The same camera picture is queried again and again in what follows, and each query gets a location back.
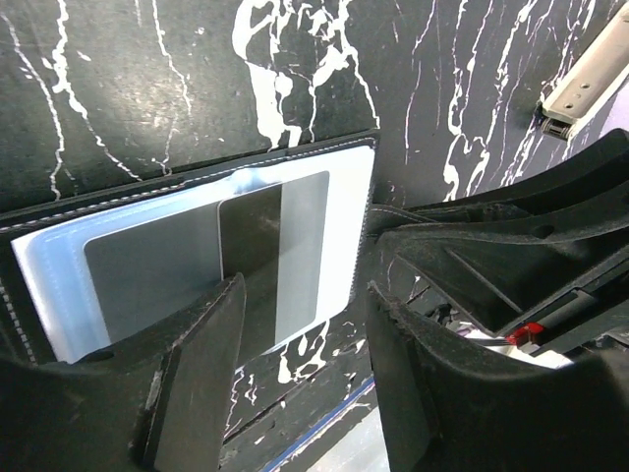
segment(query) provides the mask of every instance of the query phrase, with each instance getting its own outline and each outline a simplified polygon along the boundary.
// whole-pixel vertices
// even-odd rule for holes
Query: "stitched edge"
[[[16,310],[13,307],[13,303],[11,302],[11,297],[9,297],[9,293],[7,292],[7,289],[4,287],[4,283],[2,282],[1,278],[0,278],[0,297],[2,297],[4,306],[7,308],[7,312],[9,312],[9,316],[11,317],[13,326],[16,329],[16,333],[22,340],[22,344],[27,350],[27,355],[29,356],[29,360],[34,365],[37,365],[37,359],[35,358],[34,352],[32,352],[32,347],[30,346],[29,338],[27,337],[26,333],[22,329],[22,325],[20,324],[20,320],[18,320],[18,315],[16,314]]]
[[[395,216],[400,216],[402,218],[406,218],[406,219],[409,219],[411,221],[415,221],[416,223],[428,223],[429,222],[427,220],[420,219],[420,218],[418,218],[416,216],[412,216],[410,214],[405,214],[405,213],[403,213],[401,211],[398,212],[398,211],[395,211],[393,209],[388,209],[388,208],[370,208],[370,211],[382,211],[384,213],[391,213],[391,214],[394,214]]]
[[[13,224],[11,226],[4,226],[4,227],[0,228],[0,233],[6,233],[7,231],[10,231],[10,230],[13,230],[13,229],[23,228],[25,226],[32,226],[32,225],[37,224],[37,223],[39,223],[41,221],[47,221],[47,220],[51,220],[51,219],[62,218],[64,216],[68,216],[68,215],[71,215],[71,214],[74,214],[74,213],[79,213],[79,212],[85,211],[87,209],[96,209],[96,208],[107,207],[109,205],[118,204],[118,203],[121,203],[121,202],[130,202],[130,201],[139,199],[141,197],[148,197],[148,196],[151,196],[151,195],[156,195],[156,194],[168,192],[168,191],[171,191],[171,190],[182,189],[187,184],[190,184],[191,182],[198,182],[198,181],[201,181],[201,180],[209,179],[211,177],[216,177],[216,176],[222,175],[222,174],[228,174],[230,172],[235,172],[237,170],[245,169],[245,168],[248,168],[248,167],[265,165],[265,164],[269,164],[269,163],[272,163],[272,162],[277,162],[279,160],[287,160],[288,161],[288,160],[291,160],[291,159],[295,159],[297,157],[304,157],[305,155],[322,153],[322,152],[325,152],[327,150],[336,149],[336,148],[343,148],[345,146],[353,145],[355,143],[366,143],[366,142],[374,143],[375,139],[374,138],[360,138],[359,140],[349,141],[347,143],[343,143],[343,144],[339,144],[339,145],[328,146],[328,147],[321,147],[319,149],[313,149],[313,150],[309,150],[309,151],[306,151],[306,152],[300,152],[298,154],[293,154],[293,155],[283,155],[281,157],[274,157],[272,159],[263,160],[261,162],[252,162],[251,164],[245,164],[245,165],[241,165],[239,167],[233,167],[233,168],[230,168],[230,169],[221,170],[219,172],[214,172],[213,174],[203,175],[201,177],[195,177],[194,179],[184,180],[182,183],[177,184],[177,185],[171,185],[169,187],[162,187],[161,189],[155,189],[155,190],[151,190],[149,192],[141,192],[141,193],[138,193],[138,194],[129,195],[127,197],[121,197],[119,199],[112,199],[112,200],[109,200],[109,201],[106,201],[106,202],[99,202],[97,204],[93,204],[93,205],[89,205],[89,206],[82,206],[82,207],[79,207],[79,208],[76,208],[76,209],[70,209],[68,211],[64,211],[62,213],[56,213],[56,214],[51,214],[49,216],[43,216],[42,218],[32,219],[31,221],[26,221],[24,223],[17,223],[17,224]]]

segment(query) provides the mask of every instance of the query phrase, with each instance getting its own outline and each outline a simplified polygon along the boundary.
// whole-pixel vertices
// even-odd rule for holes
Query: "blue edge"
[[[284,461],[290,457],[293,452],[299,449],[304,443],[307,443],[314,435],[316,435],[325,425],[336,418],[340,413],[348,406],[363,396],[368,389],[373,387],[373,377],[370,377],[363,384],[352,392],[346,400],[341,402],[336,408],[330,411],[327,415],[321,418],[307,433],[296,440],[288,449],[286,449],[279,457],[276,457],[272,462],[269,462],[261,472],[272,472],[277,470]]]

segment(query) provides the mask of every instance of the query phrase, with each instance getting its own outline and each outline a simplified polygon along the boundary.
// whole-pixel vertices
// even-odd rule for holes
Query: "black marble surface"
[[[378,202],[511,184],[599,136],[611,103],[568,145],[535,110],[622,3],[0,0],[0,211],[370,128]],[[365,344],[343,317],[236,374],[228,438],[322,369],[364,370],[338,364]]]

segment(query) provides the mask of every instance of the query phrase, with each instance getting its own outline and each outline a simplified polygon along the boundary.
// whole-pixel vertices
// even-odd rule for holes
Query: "card holder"
[[[376,142],[364,133],[245,156],[0,216],[0,349],[75,362],[181,310],[247,269],[239,248],[260,244],[253,221],[273,188],[273,276],[246,282],[274,310],[264,320],[248,307],[239,362],[277,348],[349,303]]]

